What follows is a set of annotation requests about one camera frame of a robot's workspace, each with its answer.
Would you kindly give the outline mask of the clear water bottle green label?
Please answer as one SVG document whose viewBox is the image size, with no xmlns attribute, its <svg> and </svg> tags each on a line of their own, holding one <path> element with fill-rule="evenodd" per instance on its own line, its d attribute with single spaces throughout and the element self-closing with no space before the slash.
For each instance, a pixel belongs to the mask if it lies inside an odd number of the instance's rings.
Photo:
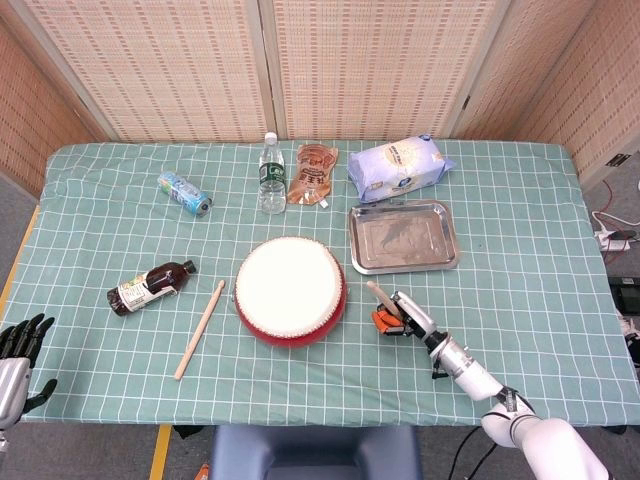
<svg viewBox="0 0 640 480">
<path fill-rule="evenodd" d="M 264 136 L 264 148 L 259 157 L 259 205 L 266 214 L 280 214 L 286 208 L 286 169 L 275 132 Z"/>
</svg>

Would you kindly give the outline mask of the red drum with white head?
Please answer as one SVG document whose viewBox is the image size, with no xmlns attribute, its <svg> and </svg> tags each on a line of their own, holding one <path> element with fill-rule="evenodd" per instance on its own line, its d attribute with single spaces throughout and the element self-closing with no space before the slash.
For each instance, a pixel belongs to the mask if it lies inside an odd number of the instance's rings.
<svg viewBox="0 0 640 480">
<path fill-rule="evenodd" d="M 254 336 L 278 347 L 322 340 L 341 319 L 346 300 L 345 275 L 329 248 L 296 236 L 254 248 L 234 287 L 240 320 Z"/>
</svg>

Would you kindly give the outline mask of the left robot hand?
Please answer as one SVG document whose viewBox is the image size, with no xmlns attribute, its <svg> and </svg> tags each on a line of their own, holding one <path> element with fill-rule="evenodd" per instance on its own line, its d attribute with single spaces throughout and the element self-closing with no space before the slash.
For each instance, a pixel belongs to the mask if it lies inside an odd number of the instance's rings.
<svg viewBox="0 0 640 480">
<path fill-rule="evenodd" d="M 57 387 L 58 381 L 52 378 L 38 394 L 28 396 L 43 340 L 54 321 L 40 313 L 0 332 L 0 432 L 45 404 Z"/>
</svg>

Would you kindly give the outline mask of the white power strip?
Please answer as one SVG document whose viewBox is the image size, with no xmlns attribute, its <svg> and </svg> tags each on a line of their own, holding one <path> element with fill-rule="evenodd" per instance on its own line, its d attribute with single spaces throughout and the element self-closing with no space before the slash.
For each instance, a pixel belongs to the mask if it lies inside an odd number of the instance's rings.
<svg viewBox="0 0 640 480">
<path fill-rule="evenodd" d="M 630 239 L 612 239 L 613 232 L 597 232 L 595 235 L 601 252 L 627 251 L 631 247 Z"/>
</svg>

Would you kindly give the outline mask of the blue white snack bag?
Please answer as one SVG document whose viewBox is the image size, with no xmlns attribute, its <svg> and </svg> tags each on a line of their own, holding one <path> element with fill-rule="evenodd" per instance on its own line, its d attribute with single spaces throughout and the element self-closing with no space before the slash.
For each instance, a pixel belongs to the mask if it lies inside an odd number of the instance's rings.
<svg viewBox="0 0 640 480">
<path fill-rule="evenodd" d="M 438 183 L 455 167 L 423 134 L 351 153 L 349 178 L 362 203 L 379 202 Z"/>
</svg>

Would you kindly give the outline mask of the wooden drumstick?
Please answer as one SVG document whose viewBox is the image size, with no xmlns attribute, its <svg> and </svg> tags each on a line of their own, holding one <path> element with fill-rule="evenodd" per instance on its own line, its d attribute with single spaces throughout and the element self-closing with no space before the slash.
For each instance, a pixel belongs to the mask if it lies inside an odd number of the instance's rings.
<svg viewBox="0 0 640 480">
<path fill-rule="evenodd" d="M 183 354 L 178 367 L 176 368 L 176 371 L 174 372 L 174 376 L 173 378 L 176 381 L 180 381 L 185 373 L 185 370 L 198 346 L 198 343 L 206 329 L 206 326 L 208 324 L 208 321 L 211 317 L 211 315 L 213 314 L 213 311 L 218 303 L 218 300 L 221 296 L 222 291 L 225 288 L 225 281 L 224 280 L 220 280 L 216 289 L 214 290 L 206 308 L 204 313 L 202 314 L 199 323 L 196 327 L 195 332 L 193 333 L 187 348 L 185 350 L 185 353 Z"/>
<path fill-rule="evenodd" d="M 369 280 L 366 283 L 367 287 L 372 291 L 372 293 L 379 299 L 379 301 L 384 305 L 384 307 L 389 311 L 389 313 L 394 316 L 399 321 L 403 320 L 401 311 L 397 308 L 397 305 L 394 301 L 378 286 L 374 281 Z"/>
</svg>

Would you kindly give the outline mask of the black box device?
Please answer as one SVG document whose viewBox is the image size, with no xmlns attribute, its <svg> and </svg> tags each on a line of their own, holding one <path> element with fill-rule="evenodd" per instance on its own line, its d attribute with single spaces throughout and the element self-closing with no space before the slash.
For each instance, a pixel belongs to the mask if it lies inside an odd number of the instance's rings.
<svg viewBox="0 0 640 480">
<path fill-rule="evenodd" d="M 609 277 L 616 309 L 624 316 L 640 316 L 640 277 Z"/>
</svg>

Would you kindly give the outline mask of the brown snack pouch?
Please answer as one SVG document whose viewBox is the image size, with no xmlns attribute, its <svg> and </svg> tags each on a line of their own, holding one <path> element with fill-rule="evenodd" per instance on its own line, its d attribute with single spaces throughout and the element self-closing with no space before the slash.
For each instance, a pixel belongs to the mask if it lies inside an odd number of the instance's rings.
<svg viewBox="0 0 640 480">
<path fill-rule="evenodd" d="M 297 150 L 296 174 L 290 183 L 287 202 L 297 205 L 327 206 L 331 192 L 331 173 L 339 150 L 321 144 L 302 145 Z"/>
</svg>

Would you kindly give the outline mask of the bamboo folding screen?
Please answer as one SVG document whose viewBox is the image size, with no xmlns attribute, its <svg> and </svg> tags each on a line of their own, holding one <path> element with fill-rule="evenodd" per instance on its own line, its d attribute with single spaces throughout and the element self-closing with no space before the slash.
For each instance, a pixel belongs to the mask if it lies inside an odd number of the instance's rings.
<svg viewBox="0 0 640 480">
<path fill-rule="evenodd" d="M 62 146 L 288 139 L 640 150 L 640 0 L 0 0 L 0 174 Z"/>
</svg>

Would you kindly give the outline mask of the dark blue chair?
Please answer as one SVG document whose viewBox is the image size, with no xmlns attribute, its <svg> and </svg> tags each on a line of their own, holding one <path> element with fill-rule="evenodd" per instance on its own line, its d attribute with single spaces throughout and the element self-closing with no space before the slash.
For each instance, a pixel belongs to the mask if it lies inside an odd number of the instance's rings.
<svg viewBox="0 0 640 480">
<path fill-rule="evenodd" d="M 216 429 L 209 480 L 423 480 L 411 426 Z"/>
</svg>

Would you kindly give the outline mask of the stainless steel tray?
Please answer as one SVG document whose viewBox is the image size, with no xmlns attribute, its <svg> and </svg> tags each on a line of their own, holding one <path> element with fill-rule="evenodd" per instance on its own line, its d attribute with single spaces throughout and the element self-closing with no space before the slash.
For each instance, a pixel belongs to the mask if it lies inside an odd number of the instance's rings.
<svg viewBox="0 0 640 480">
<path fill-rule="evenodd" d="M 363 275 L 449 270 L 460 260 L 451 211 L 436 200 L 357 205 L 348 227 L 352 265 Z"/>
</svg>

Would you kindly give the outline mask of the blue drink can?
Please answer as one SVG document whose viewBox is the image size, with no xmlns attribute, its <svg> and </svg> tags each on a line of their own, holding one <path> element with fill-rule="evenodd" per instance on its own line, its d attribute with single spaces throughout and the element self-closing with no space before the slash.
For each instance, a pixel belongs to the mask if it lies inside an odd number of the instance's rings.
<svg viewBox="0 0 640 480">
<path fill-rule="evenodd" d="M 158 177 L 158 184 L 164 193 L 190 214 L 201 217 L 210 212 L 212 199 L 182 176 L 163 172 Z"/>
</svg>

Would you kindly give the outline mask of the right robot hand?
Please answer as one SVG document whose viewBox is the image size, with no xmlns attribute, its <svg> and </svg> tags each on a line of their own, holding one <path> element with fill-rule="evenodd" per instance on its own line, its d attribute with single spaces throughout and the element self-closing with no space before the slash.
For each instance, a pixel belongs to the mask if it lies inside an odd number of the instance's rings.
<svg viewBox="0 0 640 480">
<path fill-rule="evenodd" d="M 416 336 L 430 352 L 434 351 L 447 338 L 446 332 L 437 329 L 437 324 L 407 294 L 396 291 L 391 297 L 398 311 L 394 315 L 381 303 L 371 314 L 377 330 L 387 336 Z"/>
</svg>

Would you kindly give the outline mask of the green checked tablecloth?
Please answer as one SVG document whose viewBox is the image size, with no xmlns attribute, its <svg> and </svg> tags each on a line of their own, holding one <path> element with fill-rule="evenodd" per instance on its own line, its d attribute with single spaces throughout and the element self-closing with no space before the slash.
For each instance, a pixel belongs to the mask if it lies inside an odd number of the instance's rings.
<svg viewBox="0 0 640 480">
<path fill-rule="evenodd" d="M 414 192 L 452 212 L 461 251 L 451 270 L 382 275 L 408 293 L 499 381 L 544 417 L 575 425 L 640 424 L 640 383 L 569 154 L 558 145 L 442 140 L 455 167 Z M 384 337 L 354 270 L 346 164 L 327 207 L 257 203 L 257 144 L 66 146 L 48 160 L 33 231 L 2 322 L 54 317 L 31 380 L 52 397 L 29 420 L 195 424 L 471 425 L 488 402 L 434 379 L 426 348 Z M 212 199 L 197 217 L 164 193 L 163 172 Z M 220 280 L 232 286 L 265 240 L 327 245 L 346 274 L 344 315 L 323 340 L 278 348 L 255 338 L 225 290 L 185 376 L 174 371 Z M 177 295 L 118 316 L 107 292 L 166 262 L 191 260 Z"/>
</svg>

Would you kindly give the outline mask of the dark tea bottle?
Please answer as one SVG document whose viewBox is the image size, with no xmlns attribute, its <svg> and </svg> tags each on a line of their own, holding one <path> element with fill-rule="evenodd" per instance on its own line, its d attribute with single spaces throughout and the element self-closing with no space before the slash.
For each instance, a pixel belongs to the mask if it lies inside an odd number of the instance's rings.
<svg viewBox="0 0 640 480">
<path fill-rule="evenodd" d="M 107 292 L 107 301 L 118 316 L 134 313 L 167 295 L 177 295 L 197 273 L 191 260 L 166 262 Z"/>
</svg>

